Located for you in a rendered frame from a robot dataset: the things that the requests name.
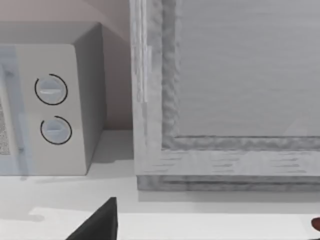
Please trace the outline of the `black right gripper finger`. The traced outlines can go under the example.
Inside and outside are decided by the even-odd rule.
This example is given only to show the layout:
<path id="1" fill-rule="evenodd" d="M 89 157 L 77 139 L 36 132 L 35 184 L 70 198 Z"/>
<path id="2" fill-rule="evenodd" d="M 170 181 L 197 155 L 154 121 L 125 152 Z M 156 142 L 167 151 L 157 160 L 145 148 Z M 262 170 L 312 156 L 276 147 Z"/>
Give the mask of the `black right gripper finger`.
<path id="1" fill-rule="evenodd" d="M 110 197 L 65 240 L 117 240 L 117 198 Z"/>

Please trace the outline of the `pale round microwave knob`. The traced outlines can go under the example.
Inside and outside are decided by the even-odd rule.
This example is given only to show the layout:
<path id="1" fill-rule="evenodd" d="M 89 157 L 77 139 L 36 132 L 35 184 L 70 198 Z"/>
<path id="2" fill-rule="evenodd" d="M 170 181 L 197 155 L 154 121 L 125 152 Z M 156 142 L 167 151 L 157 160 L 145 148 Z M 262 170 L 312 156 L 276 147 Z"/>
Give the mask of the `pale round microwave knob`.
<path id="1" fill-rule="evenodd" d="M 41 122 L 40 134 L 52 145 L 64 145 L 71 139 L 73 129 L 65 118 L 55 115 Z"/>
<path id="2" fill-rule="evenodd" d="M 68 86 L 60 76 L 51 73 L 36 79 L 34 92 L 42 103 L 57 106 L 67 99 Z"/>

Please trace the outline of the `pale microwave oven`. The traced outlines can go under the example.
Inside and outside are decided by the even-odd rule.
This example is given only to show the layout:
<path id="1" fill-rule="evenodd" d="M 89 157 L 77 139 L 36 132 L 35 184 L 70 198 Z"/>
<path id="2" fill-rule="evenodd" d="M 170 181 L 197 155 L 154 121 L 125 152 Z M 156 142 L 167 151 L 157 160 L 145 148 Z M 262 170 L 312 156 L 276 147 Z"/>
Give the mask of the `pale microwave oven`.
<path id="1" fill-rule="evenodd" d="M 87 174 L 106 109 L 100 23 L 0 21 L 0 176 Z"/>

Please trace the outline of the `grey cabinet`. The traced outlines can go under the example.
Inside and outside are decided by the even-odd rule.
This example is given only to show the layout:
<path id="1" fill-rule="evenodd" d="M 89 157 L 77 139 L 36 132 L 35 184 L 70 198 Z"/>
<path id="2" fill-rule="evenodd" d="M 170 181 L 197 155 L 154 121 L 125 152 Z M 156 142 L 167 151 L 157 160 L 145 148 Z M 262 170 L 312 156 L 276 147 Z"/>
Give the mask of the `grey cabinet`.
<path id="1" fill-rule="evenodd" d="M 320 0 L 129 0 L 141 191 L 320 192 Z"/>

